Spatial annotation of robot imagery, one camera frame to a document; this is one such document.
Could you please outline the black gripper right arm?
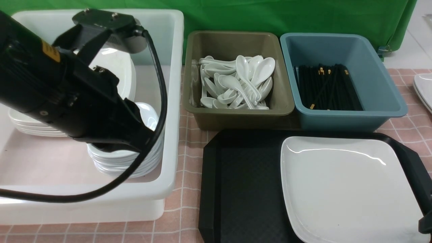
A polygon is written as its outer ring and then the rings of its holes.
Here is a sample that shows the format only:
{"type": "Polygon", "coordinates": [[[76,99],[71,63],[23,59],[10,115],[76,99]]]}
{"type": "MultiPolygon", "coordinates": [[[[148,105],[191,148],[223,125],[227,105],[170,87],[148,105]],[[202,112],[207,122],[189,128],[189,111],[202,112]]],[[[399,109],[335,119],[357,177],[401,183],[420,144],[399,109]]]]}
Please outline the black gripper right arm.
{"type": "Polygon", "coordinates": [[[418,221],[418,231],[422,234],[432,234],[432,211],[418,221]]]}

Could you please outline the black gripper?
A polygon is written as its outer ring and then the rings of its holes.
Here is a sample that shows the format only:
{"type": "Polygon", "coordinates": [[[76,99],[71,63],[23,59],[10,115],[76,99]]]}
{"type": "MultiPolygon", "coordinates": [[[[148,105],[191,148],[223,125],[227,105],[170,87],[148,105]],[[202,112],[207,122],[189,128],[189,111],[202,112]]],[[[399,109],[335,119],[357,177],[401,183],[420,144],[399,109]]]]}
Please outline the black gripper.
{"type": "Polygon", "coordinates": [[[154,132],[144,125],[136,103],[119,96],[118,78],[107,69],[91,69],[72,51],[60,55],[65,95],[51,105],[51,126],[105,152],[149,150],[154,132]]]}

